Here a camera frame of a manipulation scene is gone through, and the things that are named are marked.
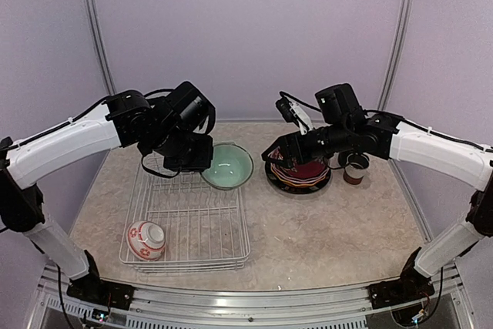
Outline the black striped rim plate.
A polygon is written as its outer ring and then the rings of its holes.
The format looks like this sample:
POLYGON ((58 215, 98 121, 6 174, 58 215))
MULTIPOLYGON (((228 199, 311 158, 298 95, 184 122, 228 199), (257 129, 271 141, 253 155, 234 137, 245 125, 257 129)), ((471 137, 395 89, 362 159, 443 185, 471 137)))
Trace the black striped rim plate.
POLYGON ((283 168, 274 163, 264 163, 268 182, 290 194, 306 195, 322 190, 329 182, 332 169, 325 159, 316 159, 304 165, 283 168))

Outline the yellow polka dot plate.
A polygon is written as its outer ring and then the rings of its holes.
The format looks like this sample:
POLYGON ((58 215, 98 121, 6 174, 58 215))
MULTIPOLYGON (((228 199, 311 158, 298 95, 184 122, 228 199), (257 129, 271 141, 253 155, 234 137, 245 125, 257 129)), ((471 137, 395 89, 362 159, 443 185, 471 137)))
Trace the yellow polka dot plate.
POLYGON ((274 173, 267 173, 267 179, 272 185, 288 193, 309 193, 323 189, 332 177, 332 172, 329 171, 322 179, 312 183, 290 183, 289 181, 280 180, 274 173))

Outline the light green ceramic bowl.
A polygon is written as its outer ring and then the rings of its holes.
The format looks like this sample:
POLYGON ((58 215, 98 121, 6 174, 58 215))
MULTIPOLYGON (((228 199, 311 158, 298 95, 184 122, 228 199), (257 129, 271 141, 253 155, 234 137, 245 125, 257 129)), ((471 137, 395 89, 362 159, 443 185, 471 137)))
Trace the light green ceramic bowl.
POLYGON ((253 168, 253 159, 243 147, 235 143, 216 143, 211 166, 201 177, 218 190, 233 190, 250 179, 253 168))

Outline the dark green mug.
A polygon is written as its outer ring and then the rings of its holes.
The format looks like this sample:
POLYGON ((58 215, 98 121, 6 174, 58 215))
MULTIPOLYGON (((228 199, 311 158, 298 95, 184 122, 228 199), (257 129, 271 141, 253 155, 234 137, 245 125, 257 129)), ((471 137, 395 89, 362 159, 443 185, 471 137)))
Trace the dark green mug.
POLYGON ((350 155, 348 151, 340 152, 337 154, 335 160, 330 161, 329 167, 332 170, 342 170, 347 166, 347 158, 350 155))

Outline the brown cup white base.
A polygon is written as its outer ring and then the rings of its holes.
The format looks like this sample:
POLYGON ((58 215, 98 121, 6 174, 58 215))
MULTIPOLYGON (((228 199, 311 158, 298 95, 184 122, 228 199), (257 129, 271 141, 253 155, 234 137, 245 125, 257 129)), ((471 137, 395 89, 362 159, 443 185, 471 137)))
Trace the brown cup white base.
POLYGON ((350 185, 359 185, 365 177, 369 165, 370 160, 366 154, 350 154, 344 167, 344 181, 350 185))

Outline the red patterned white bowl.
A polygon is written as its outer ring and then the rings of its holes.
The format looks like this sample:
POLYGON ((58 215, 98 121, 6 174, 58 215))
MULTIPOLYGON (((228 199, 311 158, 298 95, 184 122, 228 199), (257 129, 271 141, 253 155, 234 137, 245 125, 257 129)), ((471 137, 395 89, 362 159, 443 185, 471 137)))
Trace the red patterned white bowl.
POLYGON ((126 243, 138 260, 158 260, 166 248, 165 231, 154 222, 136 221, 126 231, 126 243))

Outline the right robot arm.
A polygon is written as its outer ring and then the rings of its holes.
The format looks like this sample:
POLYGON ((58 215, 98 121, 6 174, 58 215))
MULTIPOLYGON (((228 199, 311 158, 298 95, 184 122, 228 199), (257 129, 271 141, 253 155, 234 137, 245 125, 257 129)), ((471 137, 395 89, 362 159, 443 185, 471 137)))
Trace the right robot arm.
POLYGON ((352 86, 341 83, 316 93, 325 126, 313 129, 299 102, 285 92, 276 106, 298 131, 278 137, 262 154, 266 163, 284 168, 304 165, 334 153, 367 153, 381 159, 414 163, 460 180, 475 189, 471 209, 418 249, 394 284, 394 295, 410 301, 424 288, 424 278, 467 253, 492 235, 492 148, 425 128, 402 116, 365 110, 352 86))

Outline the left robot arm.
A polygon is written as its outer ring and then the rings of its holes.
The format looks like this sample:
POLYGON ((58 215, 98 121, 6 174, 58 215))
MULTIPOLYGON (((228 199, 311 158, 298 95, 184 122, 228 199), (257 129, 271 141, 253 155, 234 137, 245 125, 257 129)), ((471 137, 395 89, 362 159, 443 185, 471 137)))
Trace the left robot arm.
POLYGON ((96 153, 135 145, 163 157, 169 179, 211 165, 216 109, 191 82, 143 94, 106 96, 75 117, 27 139, 1 141, 1 220, 55 262, 93 302, 108 294, 92 256, 42 210, 42 178, 96 153))

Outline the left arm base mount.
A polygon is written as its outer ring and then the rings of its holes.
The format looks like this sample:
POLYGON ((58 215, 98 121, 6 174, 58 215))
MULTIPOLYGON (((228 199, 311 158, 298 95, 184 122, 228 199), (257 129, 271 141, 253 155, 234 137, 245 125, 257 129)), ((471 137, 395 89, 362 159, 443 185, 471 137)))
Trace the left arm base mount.
POLYGON ((92 304, 128 311, 135 290, 128 284, 87 276, 71 280, 67 295, 92 304))

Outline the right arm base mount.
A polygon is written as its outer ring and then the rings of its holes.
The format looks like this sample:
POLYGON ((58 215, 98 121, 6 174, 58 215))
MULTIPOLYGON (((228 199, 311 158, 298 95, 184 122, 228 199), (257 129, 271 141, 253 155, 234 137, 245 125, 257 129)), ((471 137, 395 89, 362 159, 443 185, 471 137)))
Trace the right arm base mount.
POLYGON ((415 278, 385 280, 369 285, 367 290, 375 310, 419 300, 435 293, 430 279, 415 278))

